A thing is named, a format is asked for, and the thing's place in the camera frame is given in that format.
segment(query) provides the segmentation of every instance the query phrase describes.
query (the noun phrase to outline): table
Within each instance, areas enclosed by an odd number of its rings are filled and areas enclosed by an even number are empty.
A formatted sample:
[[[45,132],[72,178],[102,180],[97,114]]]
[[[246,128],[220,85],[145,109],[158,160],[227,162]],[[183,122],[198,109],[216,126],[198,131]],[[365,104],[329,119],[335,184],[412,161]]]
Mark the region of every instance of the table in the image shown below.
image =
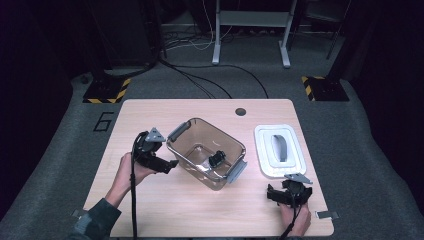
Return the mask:
[[[237,108],[246,114],[238,116]],[[139,132],[156,127],[168,136],[193,117],[202,118],[242,142],[247,167],[239,178],[213,191],[177,166],[167,174],[158,173],[137,186],[138,235],[141,237],[275,237],[283,232],[277,204],[266,197],[271,184],[281,190],[283,179],[269,179],[260,170],[254,129],[262,124],[289,124],[295,130],[306,164],[305,176],[312,182],[309,208],[326,211],[320,183],[297,119],[287,99],[162,99],[127,100],[123,103],[110,140],[88,194],[85,209],[104,197],[113,182],[121,156]],[[175,156],[164,145],[157,155],[165,160]],[[122,201],[122,215],[111,236],[132,236],[131,194]],[[328,236],[334,231],[331,219],[312,217],[307,236]]]
[[[297,0],[292,0],[289,12],[221,11],[220,1],[221,0],[216,0],[216,33],[212,64],[219,64],[219,56],[221,53],[221,25],[284,27],[283,40],[278,41],[278,44],[284,68],[290,68],[290,59],[286,45]]]

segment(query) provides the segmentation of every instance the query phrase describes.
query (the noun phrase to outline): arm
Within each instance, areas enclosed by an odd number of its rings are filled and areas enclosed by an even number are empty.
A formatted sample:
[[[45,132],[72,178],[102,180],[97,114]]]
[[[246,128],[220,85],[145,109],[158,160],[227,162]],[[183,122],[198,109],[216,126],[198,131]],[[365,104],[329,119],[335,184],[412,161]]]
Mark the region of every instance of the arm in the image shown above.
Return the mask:
[[[126,153],[121,158],[115,179],[106,196],[78,220],[66,239],[103,239],[110,235],[121,215],[117,208],[131,189],[131,164],[131,153]],[[134,173],[135,183],[138,185],[145,177],[156,172],[135,164]]]
[[[287,229],[287,227],[293,221],[293,208],[285,204],[279,204],[281,210],[281,216],[283,219],[283,227]],[[311,212],[309,211],[308,204],[304,204],[300,208],[299,215],[296,218],[293,229],[288,233],[285,239],[302,239],[303,235],[305,235],[306,230],[308,230],[311,225]]]

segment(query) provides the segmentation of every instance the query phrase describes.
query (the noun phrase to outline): gray carpet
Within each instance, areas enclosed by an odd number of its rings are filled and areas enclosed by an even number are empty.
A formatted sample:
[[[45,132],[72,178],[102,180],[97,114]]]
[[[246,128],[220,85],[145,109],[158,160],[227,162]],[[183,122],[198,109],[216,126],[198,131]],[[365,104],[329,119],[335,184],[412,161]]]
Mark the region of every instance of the gray carpet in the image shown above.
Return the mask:
[[[255,79],[231,64],[252,72],[269,98],[293,101],[321,187],[334,220],[335,232],[325,239],[424,239],[424,219],[405,182],[391,168],[374,142],[367,116],[349,82],[342,80],[349,102],[311,102],[301,76],[326,75],[330,60],[328,39],[301,35],[289,52],[291,69],[282,67],[277,41],[272,36],[234,39],[224,43],[221,64],[186,69],[222,86],[232,98],[265,98]],[[177,65],[211,66],[212,46],[169,50],[167,61]],[[228,96],[213,84],[196,80],[216,98]],[[83,206],[122,102],[82,103],[88,87],[80,77],[72,80],[73,98],[40,164],[0,223],[0,239],[61,239]],[[126,99],[208,98],[187,78],[157,64],[132,78]],[[111,120],[107,131],[93,131],[103,112]]]

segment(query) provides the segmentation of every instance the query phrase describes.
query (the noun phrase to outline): hand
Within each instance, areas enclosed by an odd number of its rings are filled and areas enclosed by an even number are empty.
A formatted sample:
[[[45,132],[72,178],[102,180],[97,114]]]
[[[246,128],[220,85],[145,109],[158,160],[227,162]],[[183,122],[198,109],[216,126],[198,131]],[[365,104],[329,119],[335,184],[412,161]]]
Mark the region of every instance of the hand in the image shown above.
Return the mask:
[[[125,195],[131,190],[131,153],[126,153],[119,164],[112,187],[106,194],[105,199],[114,207],[118,207]],[[138,163],[134,164],[135,185],[137,186],[143,179],[156,171],[143,167]]]
[[[290,206],[281,203],[279,205],[283,218],[283,227],[284,229],[287,229],[287,227],[293,221],[294,211]],[[296,218],[296,221],[294,222],[293,229],[287,236],[302,237],[305,235],[305,232],[308,230],[309,226],[311,226],[311,212],[309,211],[308,203],[306,203],[300,208],[300,212]]]

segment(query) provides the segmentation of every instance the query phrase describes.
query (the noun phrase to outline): desk leg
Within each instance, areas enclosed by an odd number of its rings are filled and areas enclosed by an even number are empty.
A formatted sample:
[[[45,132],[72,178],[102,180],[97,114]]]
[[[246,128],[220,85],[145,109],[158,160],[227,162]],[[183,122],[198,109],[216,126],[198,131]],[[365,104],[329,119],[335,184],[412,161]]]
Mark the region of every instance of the desk leg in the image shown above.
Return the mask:
[[[215,48],[213,50],[212,64],[219,64],[219,55],[221,53],[221,15],[220,0],[216,0],[216,21],[215,21]]]
[[[293,22],[294,10],[296,8],[297,0],[293,0],[292,5],[290,6],[290,12],[287,17],[286,29],[284,30],[284,37],[282,41],[279,41],[278,44],[280,46],[281,58],[283,60],[284,68],[290,68],[290,59],[289,54],[287,53],[287,39],[290,35],[290,28]]]

